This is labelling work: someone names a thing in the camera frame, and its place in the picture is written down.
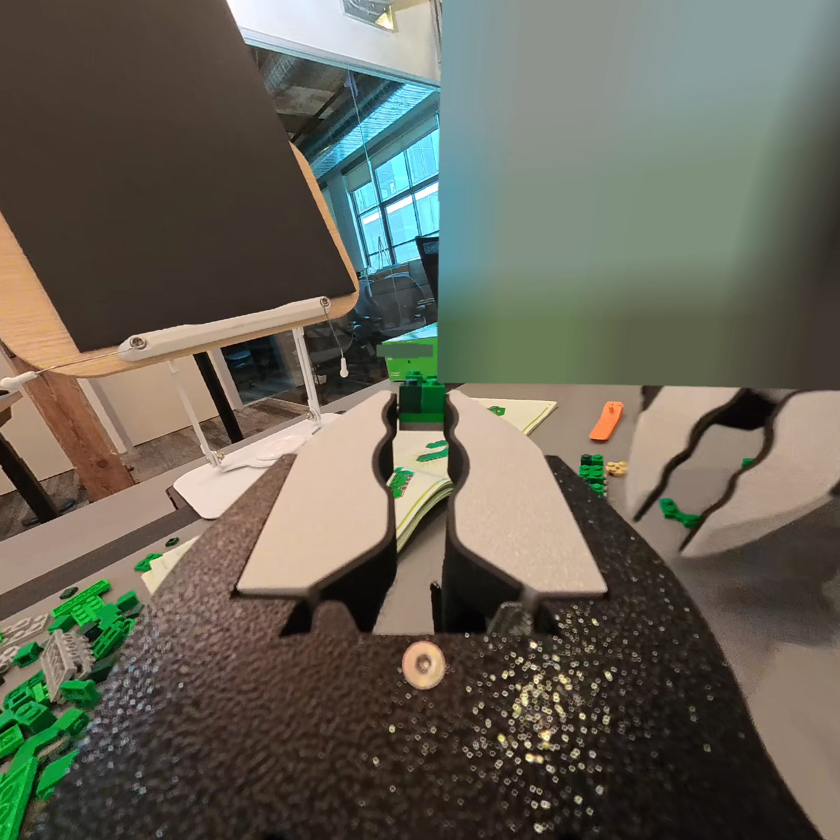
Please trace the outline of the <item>wooden post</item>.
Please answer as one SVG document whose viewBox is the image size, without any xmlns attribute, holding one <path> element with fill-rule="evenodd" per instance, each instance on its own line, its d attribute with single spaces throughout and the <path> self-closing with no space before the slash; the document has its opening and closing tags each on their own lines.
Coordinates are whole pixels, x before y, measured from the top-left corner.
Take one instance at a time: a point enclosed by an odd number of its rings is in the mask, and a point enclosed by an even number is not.
<svg viewBox="0 0 840 840">
<path fill-rule="evenodd" d="M 47 372 L 27 383 L 24 390 L 73 465 L 91 501 L 134 486 L 131 473 L 76 378 Z"/>
</svg>

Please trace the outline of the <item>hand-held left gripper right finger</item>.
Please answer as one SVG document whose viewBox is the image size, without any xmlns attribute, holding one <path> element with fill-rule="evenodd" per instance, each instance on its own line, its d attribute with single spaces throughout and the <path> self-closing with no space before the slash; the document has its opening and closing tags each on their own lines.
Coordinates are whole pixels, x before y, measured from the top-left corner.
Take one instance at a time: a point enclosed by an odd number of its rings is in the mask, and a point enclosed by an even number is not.
<svg viewBox="0 0 840 840">
<path fill-rule="evenodd" d="M 501 606 L 536 621 L 607 585 L 539 446 L 476 399 L 447 394 L 448 499 L 441 631 L 483 633 Z"/>
</svg>

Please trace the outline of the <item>grid pane window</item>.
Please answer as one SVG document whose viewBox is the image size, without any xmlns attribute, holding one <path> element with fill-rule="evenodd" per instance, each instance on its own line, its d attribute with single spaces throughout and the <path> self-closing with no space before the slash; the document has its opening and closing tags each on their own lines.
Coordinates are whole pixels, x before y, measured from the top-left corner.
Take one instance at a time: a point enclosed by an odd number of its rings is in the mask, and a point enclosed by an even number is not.
<svg viewBox="0 0 840 840">
<path fill-rule="evenodd" d="M 439 232 L 439 129 L 344 177 L 370 270 L 418 259 L 417 238 Z"/>
</svg>

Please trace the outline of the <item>grey desk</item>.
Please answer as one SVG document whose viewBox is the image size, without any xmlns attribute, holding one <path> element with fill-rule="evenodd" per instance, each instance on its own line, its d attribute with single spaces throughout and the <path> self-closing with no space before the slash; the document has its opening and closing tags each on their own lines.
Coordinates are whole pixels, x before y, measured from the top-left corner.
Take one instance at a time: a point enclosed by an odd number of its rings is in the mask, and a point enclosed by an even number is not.
<svg viewBox="0 0 840 840">
<path fill-rule="evenodd" d="M 607 400 L 625 415 L 605 459 L 625 459 L 639 404 L 637 385 L 463 385 L 471 396 L 556 401 L 533 433 L 544 452 L 577 466 L 593 452 L 590 421 Z M 714 427 L 673 478 L 667 496 L 698 511 L 726 484 L 727 467 L 754 456 L 760 432 Z M 178 467 L 92 507 L 2 541 L 2 623 L 44 613 L 69 585 L 109 578 L 132 589 L 133 564 L 172 535 L 207 526 L 175 512 L 165 490 L 196 465 Z M 445 508 L 410 538 L 375 631 L 431 632 L 429 585 L 444 558 Z M 838 838 L 838 500 L 754 545 L 707 560 L 676 558 L 683 529 L 656 510 L 633 526 L 668 561 L 717 636 L 764 743 L 792 792 L 825 838 Z"/>
</svg>

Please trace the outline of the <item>wooden white tablet stand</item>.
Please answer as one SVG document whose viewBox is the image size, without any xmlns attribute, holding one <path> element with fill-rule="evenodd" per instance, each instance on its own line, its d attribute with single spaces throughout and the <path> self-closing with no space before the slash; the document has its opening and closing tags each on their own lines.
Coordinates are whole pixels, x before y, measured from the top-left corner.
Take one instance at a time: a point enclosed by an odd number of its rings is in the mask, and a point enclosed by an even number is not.
<svg viewBox="0 0 840 840">
<path fill-rule="evenodd" d="M 27 383 L 47 372 L 71 376 L 79 381 L 165 362 L 169 365 L 205 459 L 216 469 L 230 471 L 233 466 L 229 459 L 220 458 L 208 446 L 175 362 L 188 355 L 215 350 L 238 341 L 292 331 L 302 371 L 312 377 L 311 363 L 305 355 L 304 328 L 343 317 L 354 308 L 360 295 L 359 279 L 312 168 L 294 143 L 289 143 L 289 146 L 350 278 L 351 293 L 340 297 L 312 297 L 215 322 L 144 331 L 130 336 L 118 346 L 80 352 L 12 228 L 2 217 L 2 354 L 8 357 L 14 371 L 14 376 L 2 379 L 2 389 L 21 396 L 27 395 Z"/>
</svg>

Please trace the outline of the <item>orange brick separator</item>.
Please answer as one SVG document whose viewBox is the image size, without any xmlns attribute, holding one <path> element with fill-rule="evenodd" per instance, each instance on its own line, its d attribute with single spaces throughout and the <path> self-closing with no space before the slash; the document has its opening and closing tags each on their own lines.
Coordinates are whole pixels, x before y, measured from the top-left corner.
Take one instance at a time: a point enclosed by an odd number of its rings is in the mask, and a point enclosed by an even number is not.
<svg viewBox="0 0 840 840">
<path fill-rule="evenodd" d="M 621 422 L 623 410 L 624 404 L 622 402 L 610 401 L 605 403 L 600 416 L 589 433 L 589 439 L 598 444 L 609 441 Z"/>
</svg>

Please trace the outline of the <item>black table leg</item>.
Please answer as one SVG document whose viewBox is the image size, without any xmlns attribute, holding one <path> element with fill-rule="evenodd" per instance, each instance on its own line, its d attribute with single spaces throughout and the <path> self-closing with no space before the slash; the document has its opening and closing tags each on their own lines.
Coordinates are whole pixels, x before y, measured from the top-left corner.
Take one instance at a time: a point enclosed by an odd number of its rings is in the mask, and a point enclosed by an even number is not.
<svg viewBox="0 0 840 840">
<path fill-rule="evenodd" d="M 237 444 L 242 442 L 245 437 L 242 434 L 234 409 L 228 401 L 222 382 L 218 377 L 216 368 L 214 367 L 214 363 L 211 361 L 209 353 L 206 351 L 195 353 L 193 358 L 213 400 L 213 404 L 217 409 L 217 414 L 224 426 L 230 443 Z"/>
<path fill-rule="evenodd" d="M 1 435 L 1 468 L 28 505 L 36 522 L 44 523 L 58 518 L 60 513 L 55 503 L 3 435 Z"/>
</svg>

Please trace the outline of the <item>green brick assembly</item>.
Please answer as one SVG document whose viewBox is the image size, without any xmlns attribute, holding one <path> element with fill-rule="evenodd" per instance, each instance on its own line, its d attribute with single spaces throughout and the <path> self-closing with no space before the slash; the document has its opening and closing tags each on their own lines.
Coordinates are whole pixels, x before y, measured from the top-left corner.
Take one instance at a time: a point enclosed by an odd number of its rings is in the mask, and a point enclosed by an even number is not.
<svg viewBox="0 0 840 840">
<path fill-rule="evenodd" d="M 446 386 L 435 375 L 409 371 L 398 391 L 397 419 L 401 431 L 443 429 Z"/>
</svg>

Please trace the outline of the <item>green toy box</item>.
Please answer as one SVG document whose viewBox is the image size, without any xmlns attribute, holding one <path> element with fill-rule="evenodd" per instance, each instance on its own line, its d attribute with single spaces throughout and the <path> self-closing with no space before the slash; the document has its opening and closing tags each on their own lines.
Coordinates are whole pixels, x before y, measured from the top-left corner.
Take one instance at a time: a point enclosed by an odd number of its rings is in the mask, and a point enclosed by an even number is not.
<svg viewBox="0 0 840 840">
<path fill-rule="evenodd" d="M 377 356 L 385 360 L 391 382 L 404 382 L 409 375 L 438 375 L 438 326 L 436 323 L 384 341 Z"/>
</svg>

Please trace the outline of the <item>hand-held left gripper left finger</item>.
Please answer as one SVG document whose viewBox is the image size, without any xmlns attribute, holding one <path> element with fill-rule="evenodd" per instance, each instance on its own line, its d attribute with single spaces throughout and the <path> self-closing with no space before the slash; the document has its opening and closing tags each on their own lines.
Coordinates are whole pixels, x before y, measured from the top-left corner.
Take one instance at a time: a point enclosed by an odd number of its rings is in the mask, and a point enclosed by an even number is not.
<svg viewBox="0 0 840 840">
<path fill-rule="evenodd" d="M 341 602 L 373 631 L 396 577 L 392 477 L 396 394 L 376 392 L 313 435 L 294 459 L 239 577 L 239 595 Z"/>
</svg>

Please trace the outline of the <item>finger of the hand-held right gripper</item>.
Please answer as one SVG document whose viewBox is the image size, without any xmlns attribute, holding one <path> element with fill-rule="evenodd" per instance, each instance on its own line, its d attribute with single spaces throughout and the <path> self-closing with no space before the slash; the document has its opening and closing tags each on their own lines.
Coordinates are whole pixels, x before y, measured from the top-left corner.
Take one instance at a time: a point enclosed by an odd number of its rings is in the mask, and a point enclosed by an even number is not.
<svg viewBox="0 0 840 840">
<path fill-rule="evenodd" d="M 839 391 L 793 392 L 777 405 L 752 462 L 679 549 L 688 559 L 735 550 L 821 508 L 838 493 Z"/>
<path fill-rule="evenodd" d="M 745 395 L 744 388 L 663 386 L 637 416 L 627 457 L 626 509 L 639 522 L 663 496 L 670 477 L 701 436 Z"/>
</svg>

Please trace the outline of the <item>loose instruction sheet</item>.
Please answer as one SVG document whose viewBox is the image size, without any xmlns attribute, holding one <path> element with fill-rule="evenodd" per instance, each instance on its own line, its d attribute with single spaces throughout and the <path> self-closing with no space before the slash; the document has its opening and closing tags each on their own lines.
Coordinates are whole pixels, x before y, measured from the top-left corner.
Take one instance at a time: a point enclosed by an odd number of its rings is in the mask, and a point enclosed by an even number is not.
<svg viewBox="0 0 840 840">
<path fill-rule="evenodd" d="M 193 537 L 150 560 L 150 568 L 141 575 L 141 580 L 149 595 L 156 593 L 165 578 L 174 570 L 183 555 L 190 550 L 197 540 L 198 537 Z"/>
</svg>

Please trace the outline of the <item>grey office chair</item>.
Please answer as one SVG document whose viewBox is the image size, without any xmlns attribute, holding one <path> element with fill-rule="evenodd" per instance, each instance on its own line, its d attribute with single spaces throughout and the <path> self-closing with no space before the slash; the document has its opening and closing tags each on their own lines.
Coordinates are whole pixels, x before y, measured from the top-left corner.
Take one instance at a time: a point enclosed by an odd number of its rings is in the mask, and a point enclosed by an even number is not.
<svg viewBox="0 0 840 840">
<path fill-rule="evenodd" d="M 438 306 L 419 260 L 360 277 L 356 320 L 390 340 L 438 321 Z"/>
</svg>

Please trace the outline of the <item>green angled plate piece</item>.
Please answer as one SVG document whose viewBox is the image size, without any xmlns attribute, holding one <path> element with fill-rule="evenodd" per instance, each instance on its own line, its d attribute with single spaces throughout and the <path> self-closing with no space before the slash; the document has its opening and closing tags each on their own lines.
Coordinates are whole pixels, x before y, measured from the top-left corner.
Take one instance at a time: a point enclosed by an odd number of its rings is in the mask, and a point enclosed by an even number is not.
<svg viewBox="0 0 840 840">
<path fill-rule="evenodd" d="M 699 514 L 682 511 L 676 502 L 671 498 L 659 498 L 658 506 L 666 520 L 678 522 L 687 530 L 692 530 L 698 527 L 703 521 L 703 516 Z"/>
</svg>

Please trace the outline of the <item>pile of green bricks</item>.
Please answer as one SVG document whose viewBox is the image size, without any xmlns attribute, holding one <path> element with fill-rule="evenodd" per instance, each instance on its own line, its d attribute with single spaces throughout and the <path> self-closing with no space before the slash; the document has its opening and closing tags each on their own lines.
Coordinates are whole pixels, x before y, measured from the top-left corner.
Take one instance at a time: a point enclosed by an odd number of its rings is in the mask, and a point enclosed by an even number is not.
<svg viewBox="0 0 840 840">
<path fill-rule="evenodd" d="M 143 608 L 100 580 L 2 626 L 2 838 L 21 838 L 67 774 Z"/>
</svg>

